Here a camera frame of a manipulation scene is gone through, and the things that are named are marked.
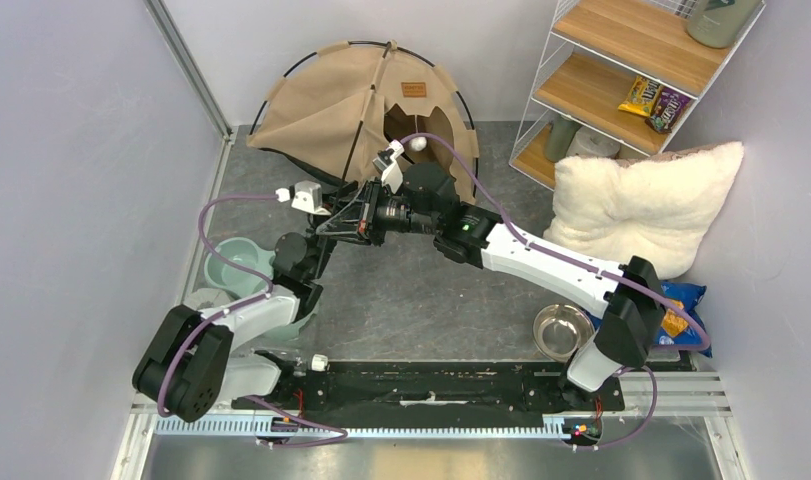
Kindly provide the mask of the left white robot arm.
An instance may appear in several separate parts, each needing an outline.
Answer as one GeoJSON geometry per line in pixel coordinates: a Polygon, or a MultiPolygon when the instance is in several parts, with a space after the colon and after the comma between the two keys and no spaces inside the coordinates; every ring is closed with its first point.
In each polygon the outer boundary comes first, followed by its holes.
{"type": "Polygon", "coordinates": [[[308,318],[321,296],[317,284],[335,248],[314,231],[291,232],[279,238],[272,271],[261,272],[223,256],[205,232],[205,220],[215,201],[200,211],[198,234],[206,250],[226,266],[262,282],[260,291],[205,310],[179,304],[168,311],[132,375],[132,386],[155,401],[162,417],[186,422],[203,417],[215,404],[247,395],[271,408],[288,405],[295,383],[285,367],[253,354],[235,358],[233,352],[272,330],[308,318]]]}

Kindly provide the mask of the long black tent pole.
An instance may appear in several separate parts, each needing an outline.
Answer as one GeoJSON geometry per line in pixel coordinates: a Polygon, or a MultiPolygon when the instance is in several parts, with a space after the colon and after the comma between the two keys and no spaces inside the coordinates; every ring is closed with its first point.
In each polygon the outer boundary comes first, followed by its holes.
{"type": "Polygon", "coordinates": [[[346,159],[346,163],[345,163],[345,165],[343,167],[343,170],[342,170],[342,173],[341,173],[338,188],[336,190],[335,199],[334,199],[334,202],[333,202],[333,206],[335,208],[338,207],[339,201],[340,201],[340,199],[342,197],[342,194],[344,193],[344,190],[345,190],[346,185],[347,185],[346,180],[347,180],[347,177],[348,177],[348,174],[349,174],[349,170],[350,170],[350,167],[351,167],[351,164],[352,164],[352,160],[353,160],[354,155],[355,155],[355,150],[357,148],[358,141],[360,140],[362,131],[364,129],[364,124],[365,124],[365,121],[366,121],[367,112],[369,110],[370,102],[371,102],[371,100],[373,99],[373,97],[375,95],[376,84],[379,82],[379,80],[381,79],[381,77],[383,75],[383,69],[384,69],[384,66],[385,66],[385,64],[387,62],[387,56],[389,55],[389,53],[392,50],[395,50],[396,48],[397,48],[397,42],[395,40],[388,40],[387,41],[387,43],[385,44],[384,51],[381,54],[381,57],[380,57],[379,61],[376,64],[376,68],[374,70],[373,76],[371,77],[369,89],[367,90],[366,94],[364,95],[358,125],[357,125],[357,128],[356,128],[354,136],[353,136],[353,140],[352,140],[350,150],[349,150],[349,153],[348,153],[348,156],[347,156],[347,159],[346,159]]]}

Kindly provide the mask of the clear plastic bottle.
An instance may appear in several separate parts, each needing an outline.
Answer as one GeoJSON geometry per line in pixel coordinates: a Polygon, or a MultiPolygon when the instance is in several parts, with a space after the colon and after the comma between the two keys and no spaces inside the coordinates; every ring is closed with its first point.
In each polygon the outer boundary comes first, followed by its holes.
{"type": "Polygon", "coordinates": [[[328,357],[322,354],[313,355],[299,355],[299,354],[285,354],[282,352],[281,356],[275,355],[273,362],[282,371],[291,371],[294,374],[299,372],[325,372],[328,369],[328,357]]]}

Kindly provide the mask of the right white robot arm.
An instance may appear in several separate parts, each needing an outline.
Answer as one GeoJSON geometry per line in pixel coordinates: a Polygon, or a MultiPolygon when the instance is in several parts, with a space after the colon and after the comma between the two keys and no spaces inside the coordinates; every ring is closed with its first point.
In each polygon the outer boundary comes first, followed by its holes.
{"type": "Polygon", "coordinates": [[[599,329],[572,354],[558,382],[569,408],[585,408],[606,379],[646,363],[666,312],[649,261],[633,257],[612,272],[606,261],[526,234],[462,201],[451,175],[430,163],[410,167],[392,184],[367,181],[316,228],[323,238],[360,245],[380,245],[389,232],[431,235],[451,261],[521,278],[599,318],[599,329]]]}

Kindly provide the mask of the white fluffy pillow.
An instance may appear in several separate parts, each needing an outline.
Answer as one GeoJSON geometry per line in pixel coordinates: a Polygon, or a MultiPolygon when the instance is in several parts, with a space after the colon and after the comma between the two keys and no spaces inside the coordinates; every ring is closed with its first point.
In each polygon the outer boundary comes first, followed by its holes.
{"type": "Polygon", "coordinates": [[[744,159],[739,141],[646,159],[567,157],[556,165],[554,217],[544,239],[604,260],[650,261],[685,274],[744,159]]]}

